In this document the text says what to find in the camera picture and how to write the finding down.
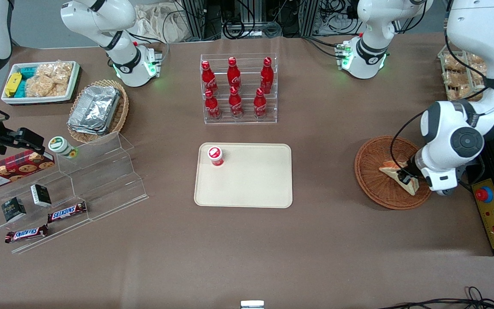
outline coca-cola bottle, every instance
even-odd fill
[[[272,58],[264,58],[264,67],[260,72],[260,88],[265,94],[269,94],[272,90],[272,84],[274,82],[274,70],[272,69]]]
[[[213,71],[211,70],[211,66],[209,65],[209,61],[202,61],[202,80],[203,86],[205,90],[210,89],[213,91],[213,94],[218,94],[218,86],[216,84],[216,77],[214,76]]]
[[[237,67],[237,61],[234,57],[228,58],[228,84],[230,87],[235,86],[238,88],[238,93],[241,93],[241,72]]]
[[[235,86],[230,87],[230,98],[228,98],[230,103],[230,112],[232,112],[232,117],[239,119],[243,116],[243,108],[241,107],[241,97],[238,94],[238,88]]]
[[[262,90],[262,88],[256,90],[256,96],[253,103],[255,104],[255,117],[257,119],[266,118],[266,98],[264,97],[264,90]]]
[[[205,109],[207,109],[207,116],[211,119],[220,119],[222,117],[218,108],[218,101],[213,97],[211,89],[205,90]]]

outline yellow package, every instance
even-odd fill
[[[16,89],[18,89],[18,85],[22,81],[22,74],[19,72],[12,73],[9,81],[5,85],[5,94],[7,97],[12,97],[16,93]]]

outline round wicker basket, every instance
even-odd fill
[[[106,80],[106,79],[99,80],[98,82],[94,82],[87,87],[90,86],[103,86],[103,87],[112,86],[121,92],[121,96],[118,101],[118,106],[115,110],[114,119],[112,120],[112,123],[110,125],[110,131],[108,131],[108,133],[121,131],[123,125],[125,124],[125,118],[127,118],[127,113],[129,112],[129,98],[127,97],[127,93],[125,92],[125,89],[123,89],[123,86],[121,86],[118,82],[114,82],[113,80]],[[84,93],[85,89],[87,89],[87,87],[81,90],[81,92],[77,95],[76,99],[74,100],[74,104],[72,105],[72,108],[70,110],[70,115],[74,112],[74,109],[77,106],[77,101],[79,100],[81,94]],[[68,131],[76,141],[80,141],[84,143],[94,141],[95,139],[98,139],[99,137],[102,136],[102,135],[79,133],[76,131],[72,131],[70,128],[68,128]]]
[[[413,209],[422,205],[430,197],[426,182],[419,181],[419,189],[412,196],[395,180],[379,170],[390,157],[390,135],[375,137],[367,141],[355,156],[355,177],[363,191],[376,203],[389,209]],[[394,157],[397,161],[407,161],[418,147],[407,139],[398,137],[394,142]]]

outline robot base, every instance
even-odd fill
[[[146,84],[150,79],[159,77],[161,72],[161,53],[155,53],[151,48],[137,46],[141,52],[141,61],[130,73],[120,72],[114,65],[117,76],[124,84],[130,87],[139,87]]]
[[[369,79],[376,76],[377,72],[384,66],[386,55],[380,60],[375,58],[377,61],[374,64],[367,64],[365,59],[359,56],[355,48],[359,40],[360,37],[357,36],[335,47],[335,55],[340,57],[337,59],[337,65],[339,66],[339,70],[346,70],[355,78]]]

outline brown table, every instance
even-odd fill
[[[442,46],[441,33],[399,35],[382,71],[357,80],[300,39],[172,45],[161,78],[127,88],[122,133],[150,198],[25,254],[11,255],[0,235],[0,308],[232,309],[262,299],[269,309],[371,309],[465,297],[467,285],[494,299],[494,257],[468,192],[388,211],[353,174],[367,139],[445,99]],[[279,53],[278,124],[205,126],[199,56],[240,52]],[[11,62],[56,59],[81,64],[80,88],[115,79],[101,48],[18,48]],[[67,136],[69,104],[0,107],[12,114],[7,127]],[[416,124],[404,136],[423,145]],[[292,206],[197,206],[196,157],[208,141],[287,143]]]

